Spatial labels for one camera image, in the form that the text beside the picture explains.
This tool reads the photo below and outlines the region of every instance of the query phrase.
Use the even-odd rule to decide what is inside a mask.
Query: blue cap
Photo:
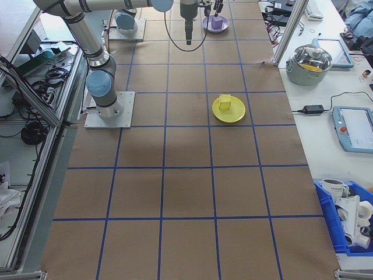
[[[174,0],[151,0],[152,6],[159,12],[166,12],[172,8]]]
[[[111,89],[111,79],[108,73],[102,70],[93,71],[86,78],[86,86],[90,94],[94,97],[103,97]]]
[[[127,13],[119,13],[115,16],[115,22],[120,29],[132,29],[135,25],[135,18]]]

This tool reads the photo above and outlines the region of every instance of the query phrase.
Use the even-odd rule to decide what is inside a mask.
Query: blue plastic bin
[[[362,186],[356,184],[353,181],[345,181],[350,187],[350,191],[354,191],[355,195],[360,196],[360,201],[369,201],[373,204],[373,194]],[[373,240],[367,249],[364,249],[360,246],[351,246],[347,245],[346,239],[344,237],[342,224],[337,214],[336,207],[334,205],[332,196],[322,188],[321,182],[315,182],[317,196],[319,197],[320,205],[326,225],[328,226],[330,238],[334,246],[336,253],[345,253],[350,257],[362,257],[362,256],[373,256]]]

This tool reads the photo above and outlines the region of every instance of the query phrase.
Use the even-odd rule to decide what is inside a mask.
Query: silver pot
[[[332,57],[322,48],[302,45],[286,61],[286,73],[293,83],[313,86],[321,82],[332,67]]]

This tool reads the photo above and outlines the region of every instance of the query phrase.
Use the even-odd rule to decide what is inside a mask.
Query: yellow cube
[[[230,107],[231,107],[231,95],[221,94],[219,96],[219,109],[229,110]]]

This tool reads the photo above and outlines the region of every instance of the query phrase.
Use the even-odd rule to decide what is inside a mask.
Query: white pole
[[[279,66],[282,56],[284,55],[287,45],[289,44],[290,39],[293,36],[294,30],[297,27],[299,20],[301,19],[307,3],[308,0],[297,0],[295,2],[294,9],[287,22],[284,34],[282,35],[281,41],[277,47],[275,55],[273,56],[274,66]]]

